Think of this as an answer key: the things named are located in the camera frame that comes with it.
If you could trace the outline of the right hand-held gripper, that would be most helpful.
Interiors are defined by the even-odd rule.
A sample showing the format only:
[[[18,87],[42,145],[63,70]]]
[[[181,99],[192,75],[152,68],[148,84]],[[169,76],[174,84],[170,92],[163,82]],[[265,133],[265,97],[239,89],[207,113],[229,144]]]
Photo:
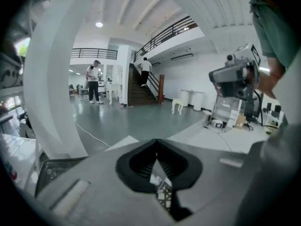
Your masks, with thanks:
[[[247,43],[228,54],[224,67],[211,71],[209,79],[219,96],[250,100],[255,86],[246,83],[247,67],[256,67],[259,79],[260,62],[261,58],[254,44]]]

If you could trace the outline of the person's right hand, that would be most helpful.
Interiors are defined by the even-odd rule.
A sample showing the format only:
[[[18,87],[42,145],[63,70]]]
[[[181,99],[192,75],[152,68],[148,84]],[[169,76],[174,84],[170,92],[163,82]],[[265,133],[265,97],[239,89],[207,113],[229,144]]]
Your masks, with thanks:
[[[254,66],[247,67],[247,75],[246,75],[246,83],[251,84],[253,86],[258,84],[258,70]]]

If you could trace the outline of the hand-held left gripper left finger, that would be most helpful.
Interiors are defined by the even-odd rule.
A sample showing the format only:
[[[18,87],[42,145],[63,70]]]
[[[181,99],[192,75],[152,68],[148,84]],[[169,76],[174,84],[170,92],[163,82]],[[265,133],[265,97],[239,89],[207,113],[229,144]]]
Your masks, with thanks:
[[[153,166],[157,160],[156,140],[152,139],[120,156],[116,162],[119,179],[131,190],[139,193],[154,193],[150,183]]]

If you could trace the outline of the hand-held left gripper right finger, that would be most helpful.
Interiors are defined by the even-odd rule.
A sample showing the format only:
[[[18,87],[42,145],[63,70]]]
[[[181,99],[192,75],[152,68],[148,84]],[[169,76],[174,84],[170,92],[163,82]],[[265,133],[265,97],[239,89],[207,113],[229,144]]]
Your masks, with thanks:
[[[166,174],[166,188],[160,188],[166,198],[160,203],[175,221],[192,214],[181,205],[177,192],[191,188],[200,177],[203,165],[196,156],[179,149],[164,140],[156,140],[157,160]]]

